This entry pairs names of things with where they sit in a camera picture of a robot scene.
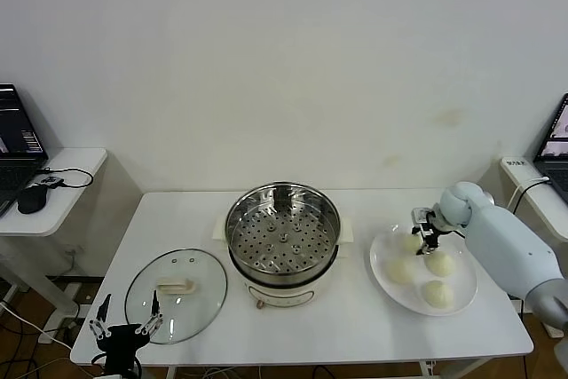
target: laptop screen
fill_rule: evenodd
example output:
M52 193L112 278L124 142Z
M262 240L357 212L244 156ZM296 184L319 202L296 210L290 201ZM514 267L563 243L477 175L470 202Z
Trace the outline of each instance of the laptop screen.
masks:
M540 146L536 159L568 160L568 94L564 95L556 117Z
M45 157L32 123L11 85L0 85L0 158Z

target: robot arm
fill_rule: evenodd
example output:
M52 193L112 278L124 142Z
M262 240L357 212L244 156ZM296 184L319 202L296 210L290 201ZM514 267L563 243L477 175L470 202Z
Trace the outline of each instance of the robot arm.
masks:
M110 295L97 311L97 318L89 321L89 327L97 339L97 346L103 352L92 359L94 363L98 359L106 357L103 367L105 377L108 379L135 379L142 376L142 367L136 358L136 351L150 342L150 337L160 328L163 316L160 313L160 304L156 291L152 301L152 315L146 324L122 324L107 328L108 306Z
M413 210L413 220L424 240L418 255L435 250L439 235L459 231L499 287L524 299L540 320L568 332L568 281L554 252L512 213L494 206L479 186L448 187L433 209Z

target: mouse cable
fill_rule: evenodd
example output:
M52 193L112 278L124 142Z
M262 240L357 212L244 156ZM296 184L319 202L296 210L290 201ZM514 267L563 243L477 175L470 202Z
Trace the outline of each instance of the mouse cable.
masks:
M517 200L517 204L515 205L515 208L512 210L513 215L516 215L517 213L517 209L519 207L519 205L521 204L521 201L523 200L523 196L527 193L527 191L529 191L531 188L533 188L534 186L539 186L540 184L549 184L550 185L550 179L547 179L546 181L539 181L536 184L532 184L531 186L527 186L523 192L521 193L521 195L518 196L518 200Z
M45 168L45 169L38 169L35 174L36 175L51 175L52 173L61 173L61 172L80 172L80 173L84 173L85 175L89 176L89 182L87 184L83 184L82 186L70 186L69 184L64 184L63 186L65 188L85 188L86 186L90 186L92 184L92 181L95 180L95 177L92 176L92 174L90 174L88 171L83 170L83 169L77 169L77 168L66 168L66 169L50 169L50 168Z
M550 180L549 177L538 177L538 178L531 178L531 179L526 179L525 181L521 182L517 188L515 188L515 191L513 192L513 195L511 195L511 198L509 199L509 202L507 203L507 207L505 208L506 210L510 210L511 205L513 204L513 201L515 200L515 196L517 195L517 193L519 192L519 190L521 188L523 188L523 186L525 186L525 184L531 184L532 182L548 182Z

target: steamed bun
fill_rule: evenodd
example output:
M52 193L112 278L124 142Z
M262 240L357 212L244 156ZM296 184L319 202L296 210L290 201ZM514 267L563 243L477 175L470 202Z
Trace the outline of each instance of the steamed bun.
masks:
M438 277L447 277L455 270L455 262L452 257L441 250L424 255L424 263L430 272Z
M422 236L417 234L405 234L402 237L402 247L403 249L412 254L416 255L416 252L422 245Z
M454 304L454 292L440 280L429 281L422 286L422 296L434 308L444 310Z
M386 263L386 272L389 279L398 284L408 284L412 282L414 268L412 259L408 257L398 257Z

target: table leg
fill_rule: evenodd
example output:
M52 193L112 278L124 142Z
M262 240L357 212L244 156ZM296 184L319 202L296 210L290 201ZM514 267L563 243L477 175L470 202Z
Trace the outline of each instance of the table leg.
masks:
M65 287L64 293L65 293L65 295L67 295L67 297L69 297L70 299L73 299L80 288L81 288L81 284L79 284L79 283L69 283ZM74 319L75 317L77 319L84 319L84 318L87 317L87 314L89 313L90 308L91 308L90 304L80 304L79 305L79 312L77 312L77 310L75 310L74 313L64 313L60 310L55 310L54 312L51 313L50 318L47 319L45 326L43 326L43 330L53 330L55 328L60 328L64 319ZM45 332L44 335L40 335L37 338L37 342L38 343L51 343L50 337L55 337L56 334L57 334L57 330L54 330L52 332Z
M418 361L420 364L420 370L422 371L423 377L432 377L434 375L434 366L436 366L436 361L429 359Z
M12 286L5 293L4 297L2 297L2 300L9 304L12 301L12 298L14 297L14 295L16 295L17 293L18 293L18 286L16 286L15 284L12 284ZM0 315L2 315L4 310L5 310L4 304L0 304Z
M168 367L168 373L166 374L166 379L175 379L176 370L177 369L173 366Z
M448 367L445 367L440 372L442 379L458 379L465 376L467 373L483 366L490 359L460 359L454 361Z
M56 309L75 315L77 304L29 262L6 238L0 238L0 264L47 299Z
M18 277L2 264L0 264L0 277L8 281L13 286L17 286L20 289L20 292L27 292L29 290L29 286L22 280L20 280L20 277Z

